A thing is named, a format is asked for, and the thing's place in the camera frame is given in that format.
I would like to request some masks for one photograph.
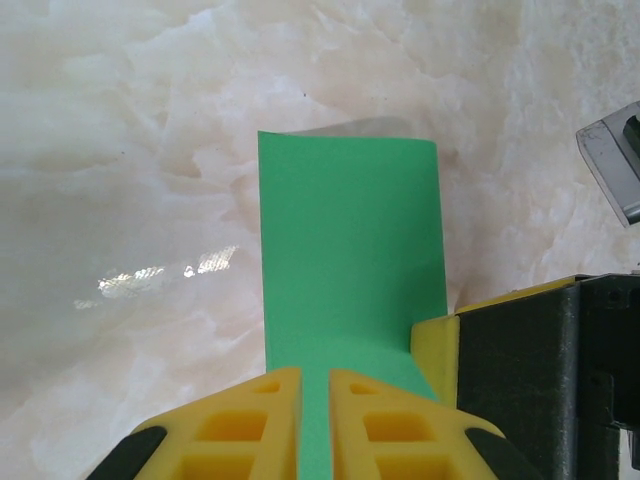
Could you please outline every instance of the white marble surface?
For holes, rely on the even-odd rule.
[[[263,370],[258,129],[384,117],[352,128],[436,140],[451,306],[637,268],[640,229],[574,134],[640,98],[639,19],[636,0],[0,2],[0,476],[81,477]]]

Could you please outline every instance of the green plastic sheet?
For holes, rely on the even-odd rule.
[[[411,326],[446,314],[436,146],[259,134],[267,370],[303,373],[299,477],[331,478],[328,373],[433,398]]]

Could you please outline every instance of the green card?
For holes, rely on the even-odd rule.
[[[301,480],[331,478],[328,372],[433,398],[411,326],[445,315],[436,146],[259,134],[267,370],[303,373]]]

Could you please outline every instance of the marble texture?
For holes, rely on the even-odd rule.
[[[439,146],[450,306],[629,272],[574,134],[636,0],[0,2],[0,472],[68,479],[264,369],[256,131]]]

